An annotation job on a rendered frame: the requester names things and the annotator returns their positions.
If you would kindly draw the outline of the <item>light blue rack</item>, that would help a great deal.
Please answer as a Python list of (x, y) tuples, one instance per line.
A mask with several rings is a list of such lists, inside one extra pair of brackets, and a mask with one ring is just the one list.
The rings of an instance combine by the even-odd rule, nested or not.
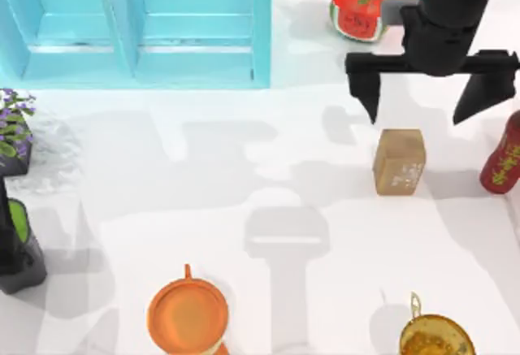
[(271, 0), (0, 0), (0, 84), (264, 89)]

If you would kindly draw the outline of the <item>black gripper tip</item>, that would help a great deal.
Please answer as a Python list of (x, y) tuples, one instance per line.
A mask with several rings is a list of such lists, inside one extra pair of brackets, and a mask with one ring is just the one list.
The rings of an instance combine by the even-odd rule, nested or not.
[(0, 175), (0, 229), (7, 228), (10, 218), (6, 186), (4, 178)]

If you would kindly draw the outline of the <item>purple flower black pot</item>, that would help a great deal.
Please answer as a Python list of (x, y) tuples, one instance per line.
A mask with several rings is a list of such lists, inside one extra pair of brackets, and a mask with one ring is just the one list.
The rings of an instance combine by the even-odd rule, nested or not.
[(33, 134), (25, 119), (33, 116), (36, 98), (14, 89), (0, 89), (0, 176), (28, 173)]

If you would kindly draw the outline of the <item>watermelon plant pot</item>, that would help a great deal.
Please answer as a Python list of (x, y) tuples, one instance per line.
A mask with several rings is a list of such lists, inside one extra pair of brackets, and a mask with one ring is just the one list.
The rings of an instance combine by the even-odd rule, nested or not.
[(331, 0), (329, 14), (334, 29), (356, 41), (378, 41), (387, 30), (382, 19), (384, 1)]

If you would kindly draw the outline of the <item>orange trophy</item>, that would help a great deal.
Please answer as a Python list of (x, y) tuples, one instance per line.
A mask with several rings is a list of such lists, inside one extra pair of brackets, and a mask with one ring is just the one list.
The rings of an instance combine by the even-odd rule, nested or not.
[(223, 341), (229, 308), (224, 295), (212, 283), (192, 276), (164, 286), (147, 310), (151, 340), (167, 355), (230, 355)]

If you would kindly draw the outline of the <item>brown cardboard box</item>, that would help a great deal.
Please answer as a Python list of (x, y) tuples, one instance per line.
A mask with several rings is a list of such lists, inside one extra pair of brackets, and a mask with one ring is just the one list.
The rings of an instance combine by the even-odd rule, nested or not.
[(380, 196), (411, 196), (415, 193), (427, 160), (419, 129), (384, 129), (372, 171)]

